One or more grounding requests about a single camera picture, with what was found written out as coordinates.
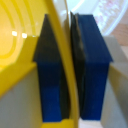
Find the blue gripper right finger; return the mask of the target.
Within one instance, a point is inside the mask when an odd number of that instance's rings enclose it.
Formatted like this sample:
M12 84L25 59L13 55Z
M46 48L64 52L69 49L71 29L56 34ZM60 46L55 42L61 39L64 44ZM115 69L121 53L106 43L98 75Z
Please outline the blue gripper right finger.
M92 15L71 15L71 44L80 117L100 120L113 58Z

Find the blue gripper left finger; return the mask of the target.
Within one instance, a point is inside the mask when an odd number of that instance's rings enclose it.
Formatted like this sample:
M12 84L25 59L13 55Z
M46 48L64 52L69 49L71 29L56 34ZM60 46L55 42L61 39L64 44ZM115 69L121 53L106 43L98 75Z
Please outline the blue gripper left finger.
M33 60L37 63L44 122L68 119L70 99L57 42L45 15Z

